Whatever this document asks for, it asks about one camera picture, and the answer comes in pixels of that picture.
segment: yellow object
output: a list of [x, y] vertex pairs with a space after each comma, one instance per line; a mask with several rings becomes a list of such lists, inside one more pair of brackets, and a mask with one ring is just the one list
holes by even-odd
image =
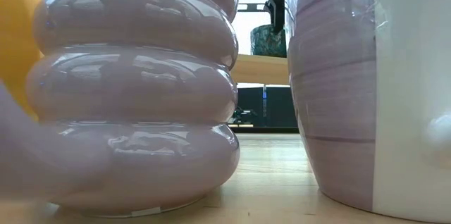
[[0, 79], [33, 117], [25, 97], [25, 78], [40, 57], [32, 34], [32, 15], [40, 1], [0, 0]]

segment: wooden shelf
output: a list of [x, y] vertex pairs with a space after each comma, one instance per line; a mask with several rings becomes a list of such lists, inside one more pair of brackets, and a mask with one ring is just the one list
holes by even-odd
[[288, 61], [286, 58], [239, 55], [232, 77], [240, 83], [288, 85]]

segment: glossy glass vase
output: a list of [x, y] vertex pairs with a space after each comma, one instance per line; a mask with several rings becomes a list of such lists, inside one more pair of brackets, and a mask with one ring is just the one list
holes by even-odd
[[321, 190], [451, 223], [451, 0], [286, 0], [290, 81]]
[[30, 103], [67, 140], [111, 151], [101, 175], [52, 202], [140, 216], [190, 204], [233, 174], [236, 8], [237, 0], [43, 0], [35, 39], [45, 58], [29, 74]]

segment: wooden table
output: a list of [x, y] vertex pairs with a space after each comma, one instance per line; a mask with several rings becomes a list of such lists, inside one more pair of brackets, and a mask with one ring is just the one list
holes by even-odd
[[241, 83], [288, 85], [288, 61], [286, 58], [239, 55], [232, 78]]
[[0, 223], [159, 224], [296, 223], [398, 224], [335, 202], [318, 191], [299, 135], [239, 135], [241, 161], [234, 176], [197, 203], [131, 219], [86, 218], [46, 204], [0, 203]]

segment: vase base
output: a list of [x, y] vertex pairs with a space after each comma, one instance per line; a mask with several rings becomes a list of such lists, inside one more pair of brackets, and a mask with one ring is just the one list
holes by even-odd
[[151, 216], [151, 215], [155, 215], [155, 214], [160, 214], [160, 213], [165, 213], [168, 211], [181, 209], [181, 208], [184, 208], [191, 204], [194, 204], [203, 198], [204, 197], [200, 197], [195, 200], [191, 200], [187, 203], [181, 204], [179, 206], [168, 207], [168, 208], [154, 207], [152, 209], [144, 209], [144, 210], [139, 210], [139, 211], [133, 211], [130, 213], [100, 214], [100, 213], [81, 212], [81, 214], [86, 217], [93, 217], [93, 218], [139, 218], [139, 217], [143, 217], [143, 216]]

